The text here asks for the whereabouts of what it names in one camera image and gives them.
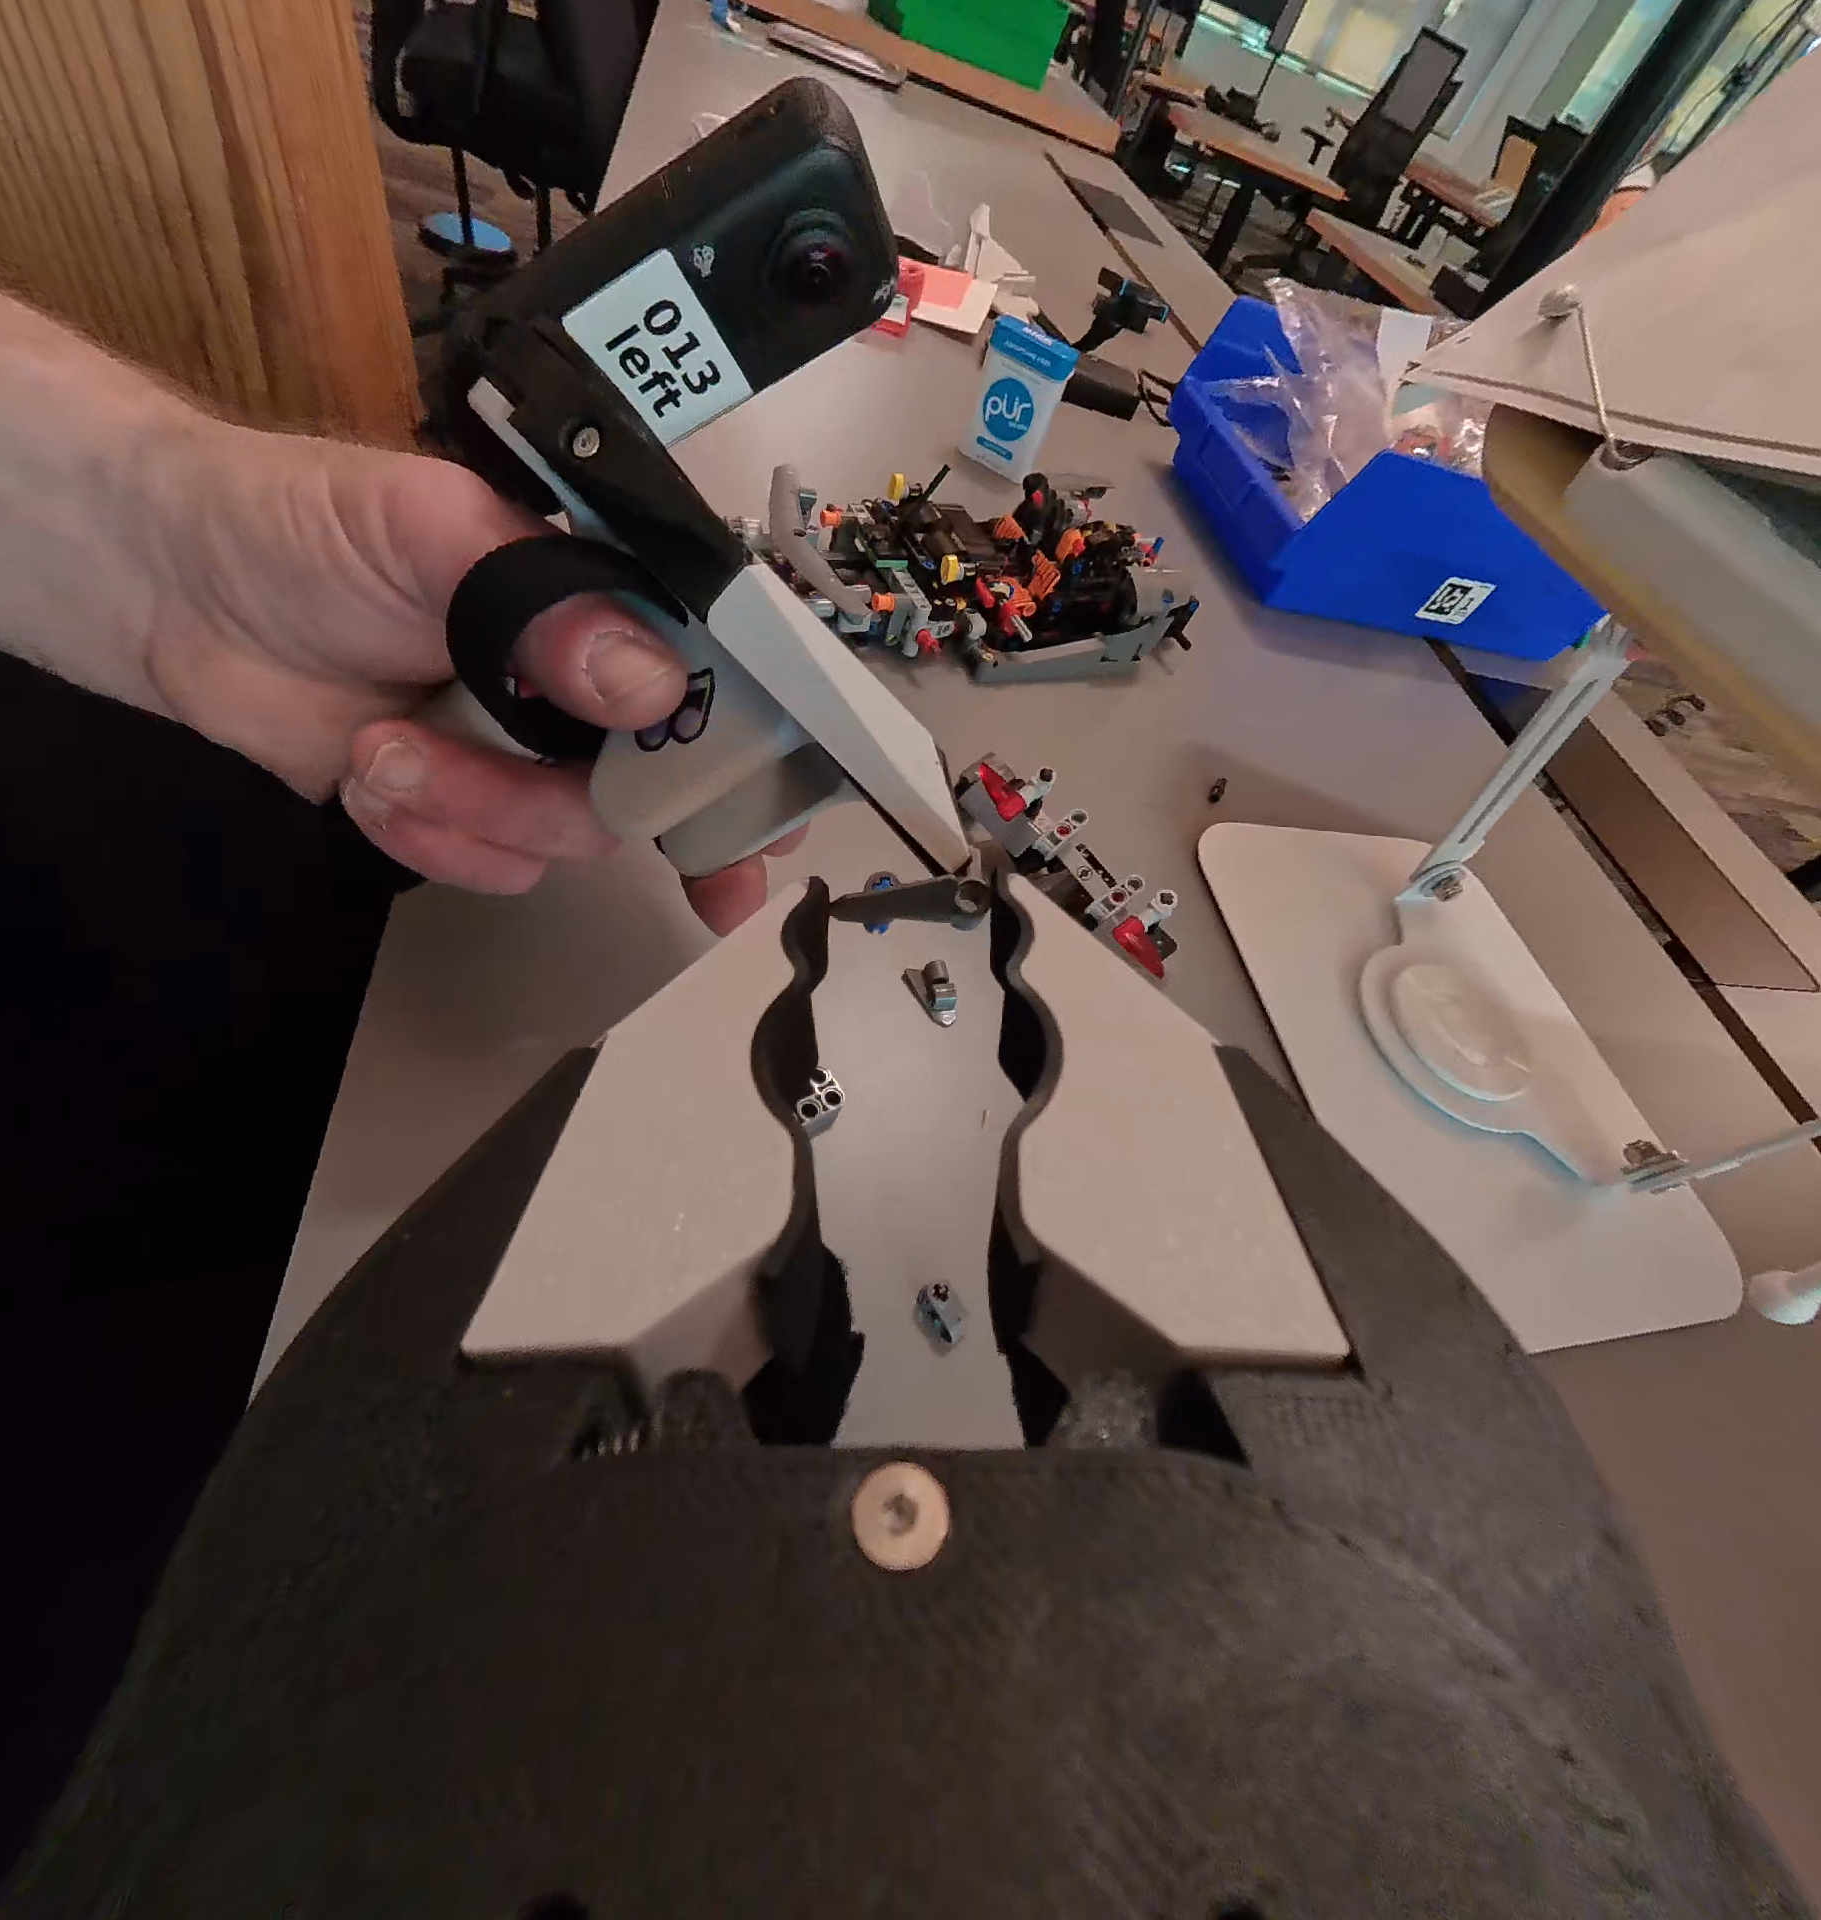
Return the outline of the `person's left hand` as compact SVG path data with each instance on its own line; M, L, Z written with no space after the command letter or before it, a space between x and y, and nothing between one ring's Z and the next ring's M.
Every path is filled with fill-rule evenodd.
M586 775L424 718L473 564L547 534L487 482L396 449L179 420L131 443L155 698L399 866L482 895L606 855Z

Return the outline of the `black mesh office chair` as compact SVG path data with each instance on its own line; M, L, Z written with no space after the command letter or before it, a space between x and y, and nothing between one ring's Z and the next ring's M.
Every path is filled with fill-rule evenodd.
M1436 29L1418 29L1390 77L1378 88L1330 156L1329 175L1342 185L1334 213L1356 227L1378 227L1404 171L1459 89L1468 49Z

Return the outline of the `white blue gum box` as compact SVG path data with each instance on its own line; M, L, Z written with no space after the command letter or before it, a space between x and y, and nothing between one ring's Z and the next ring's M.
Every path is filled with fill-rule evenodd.
M1039 323L996 316L968 406L956 416L958 451L1011 482L1036 470L1047 425L1079 359L1078 349Z

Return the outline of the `wooden edged desk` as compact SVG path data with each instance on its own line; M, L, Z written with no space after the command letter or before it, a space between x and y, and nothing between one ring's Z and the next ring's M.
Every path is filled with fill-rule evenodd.
M1187 148L1211 175L1211 199L1201 213L1201 254L1220 279L1229 260L1257 199L1304 213L1334 210L1347 201L1346 189L1306 161L1283 156L1260 133L1211 114L1201 105L1158 105L1173 145Z

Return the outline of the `grey red lego sub-assembly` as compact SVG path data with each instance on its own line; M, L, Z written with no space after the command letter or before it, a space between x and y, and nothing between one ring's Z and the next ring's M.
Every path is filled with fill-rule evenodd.
M964 768L951 796L964 824L996 849L1005 866L1140 973L1163 981L1176 954L1167 925L1178 906L1176 890L1154 889L1137 872L1103 858L1088 837L1088 811L1051 799L1056 781L1049 764L1025 773L985 753Z

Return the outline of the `pink paper sheet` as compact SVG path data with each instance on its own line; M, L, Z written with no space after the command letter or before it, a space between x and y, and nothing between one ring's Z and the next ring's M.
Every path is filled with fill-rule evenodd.
M958 339L973 339L990 320L996 282L940 264L897 257L897 300L904 323L925 323Z

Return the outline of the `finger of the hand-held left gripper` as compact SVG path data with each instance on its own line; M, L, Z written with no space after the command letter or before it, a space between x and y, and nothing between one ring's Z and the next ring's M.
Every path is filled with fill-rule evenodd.
M768 564L750 560L731 581L708 630L932 874L967 869L970 841L936 738Z

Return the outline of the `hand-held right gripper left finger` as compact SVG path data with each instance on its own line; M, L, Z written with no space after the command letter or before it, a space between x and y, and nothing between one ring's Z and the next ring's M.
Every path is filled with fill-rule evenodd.
M793 1103L824 1066L830 889L785 887L610 1025L494 1266L473 1362L613 1361L652 1392L846 1403L864 1355Z

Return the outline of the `clear plastic bags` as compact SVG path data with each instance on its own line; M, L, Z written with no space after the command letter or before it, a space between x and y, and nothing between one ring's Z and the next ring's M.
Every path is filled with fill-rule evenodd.
M1356 300L1285 276L1266 282L1292 365L1276 361L1287 443L1285 495L1303 516L1385 449L1480 478L1488 403L1415 379L1426 349L1464 329L1452 316Z

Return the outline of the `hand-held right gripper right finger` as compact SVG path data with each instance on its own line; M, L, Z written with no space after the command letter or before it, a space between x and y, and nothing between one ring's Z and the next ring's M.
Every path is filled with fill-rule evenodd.
M1021 876L996 876L992 936L1018 1349L1064 1389L1338 1369L1349 1339L1211 1033Z

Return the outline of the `green box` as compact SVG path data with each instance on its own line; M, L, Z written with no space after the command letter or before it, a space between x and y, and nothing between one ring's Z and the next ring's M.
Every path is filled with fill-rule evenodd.
M1041 89L1071 19L1067 2L867 2L907 42Z

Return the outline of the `white folded paper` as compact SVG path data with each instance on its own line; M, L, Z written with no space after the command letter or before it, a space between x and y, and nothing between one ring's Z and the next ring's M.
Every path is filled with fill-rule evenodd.
M1034 274L995 236L992 218L992 205L977 203L968 213L964 237L949 246L943 266L1003 290L1029 290Z

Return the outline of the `dark grey lego connector piece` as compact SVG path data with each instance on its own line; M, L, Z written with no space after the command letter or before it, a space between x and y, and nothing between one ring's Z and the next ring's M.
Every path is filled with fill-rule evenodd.
M875 872L862 887L828 904L830 918L885 931L897 923L973 930L995 906L995 889L977 876L904 880Z

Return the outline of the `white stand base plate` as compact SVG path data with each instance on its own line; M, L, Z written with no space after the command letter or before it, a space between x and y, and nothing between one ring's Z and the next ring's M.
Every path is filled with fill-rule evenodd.
M1479 876L1415 840L1214 824L1197 856L1311 1111L1530 1352L1728 1318L1739 1261Z

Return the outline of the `person's left forearm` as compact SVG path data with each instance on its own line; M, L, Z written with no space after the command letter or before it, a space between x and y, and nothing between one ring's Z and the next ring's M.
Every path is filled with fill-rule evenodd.
M155 705L155 458L194 411L0 290L0 650Z

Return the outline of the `blue plastic bin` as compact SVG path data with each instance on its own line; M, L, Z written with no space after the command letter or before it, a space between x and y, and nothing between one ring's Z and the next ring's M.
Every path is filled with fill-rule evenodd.
M1526 662L1596 628L1602 606L1476 476L1381 449L1300 513L1276 479L1278 405L1231 394L1276 368L1297 356L1275 309L1236 297L1167 406L1173 479L1257 603Z

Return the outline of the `wooden pillar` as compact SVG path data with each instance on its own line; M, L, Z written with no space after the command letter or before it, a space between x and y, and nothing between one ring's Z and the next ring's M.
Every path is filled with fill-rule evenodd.
M403 445L347 2L0 2L0 285L218 413Z

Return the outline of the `black orange lego car model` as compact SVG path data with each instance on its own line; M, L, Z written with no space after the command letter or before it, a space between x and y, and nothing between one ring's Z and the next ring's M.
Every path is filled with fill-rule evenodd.
M1162 560L1162 538L1101 512L1103 478L1030 470L995 516L943 499L945 478L897 474L840 506L783 464L765 513L731 531L846 647L949 657L982 683L1118 676L1190 650L1200 597Z

